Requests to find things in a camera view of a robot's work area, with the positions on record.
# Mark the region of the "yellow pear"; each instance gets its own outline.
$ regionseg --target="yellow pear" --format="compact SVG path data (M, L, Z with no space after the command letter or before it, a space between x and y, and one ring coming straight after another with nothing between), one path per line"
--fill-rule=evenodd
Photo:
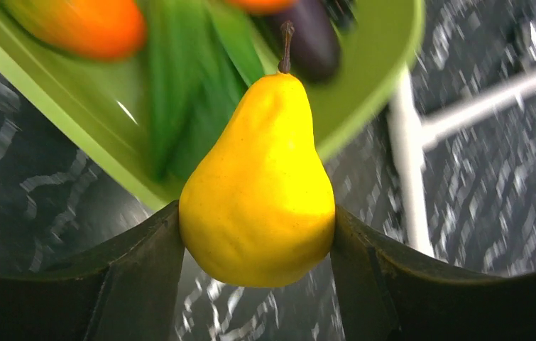
M286 22L279 72L247 90L180 196L184 245L211 277L235 286L296 282L332 245L332 185L305 88L289 74L293 32Z

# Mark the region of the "marble countertop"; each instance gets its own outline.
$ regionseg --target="marble countertop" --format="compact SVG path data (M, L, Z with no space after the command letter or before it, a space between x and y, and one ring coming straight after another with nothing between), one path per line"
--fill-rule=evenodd
M412 71L422 114L508 75L508 35L536 1L427 0ZM405 241L385 109L327 164L337 201ZM536 269L536 96L426 155L430 235L438 258L512 276ZM37 271L150 214L0 75L0 274ZM326 259L284 288L226 286L185 255L173 340L344 340Z

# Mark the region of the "white rod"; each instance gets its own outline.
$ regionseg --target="white rod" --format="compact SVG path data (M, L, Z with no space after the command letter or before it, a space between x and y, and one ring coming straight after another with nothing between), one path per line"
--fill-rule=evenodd
M463 128L473 126L515 104L521 97L536 93L536 68L492 87L478 96L441 109L422 120L425 151Z
M387 122L393 162L400 176L408 242L413 249L434 257L422 182L422 130L418 112L414 107L408 69L402 71L398 88L390 101L390 109Z

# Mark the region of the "white pipe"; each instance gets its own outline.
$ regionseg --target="white pipe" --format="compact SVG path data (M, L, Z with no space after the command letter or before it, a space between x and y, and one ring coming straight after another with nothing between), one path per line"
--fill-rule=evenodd
M446 137L497 113L521 97L536 93L536 68L422 120L424 150L427 151Z
M427 226L425 189L422 183L422 130L414 106L410 72L401 73L397 90L390 101L387 119L390 132L393 162L400 176L406 230L410 246L434 257Z

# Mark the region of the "green container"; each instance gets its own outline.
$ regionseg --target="green container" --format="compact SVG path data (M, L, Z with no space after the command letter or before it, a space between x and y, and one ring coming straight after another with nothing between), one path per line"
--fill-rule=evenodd
M339 76L307 87L323 161L382 109L422 40L422 0L356 5L357 27L341 35ZM276 56L255 34L262 61L276 65ZM140 201L158 210L179 197L181 180L157 183L150 177L148 82L140 60L100 65L69 59L33 40L0 9L0 72Z

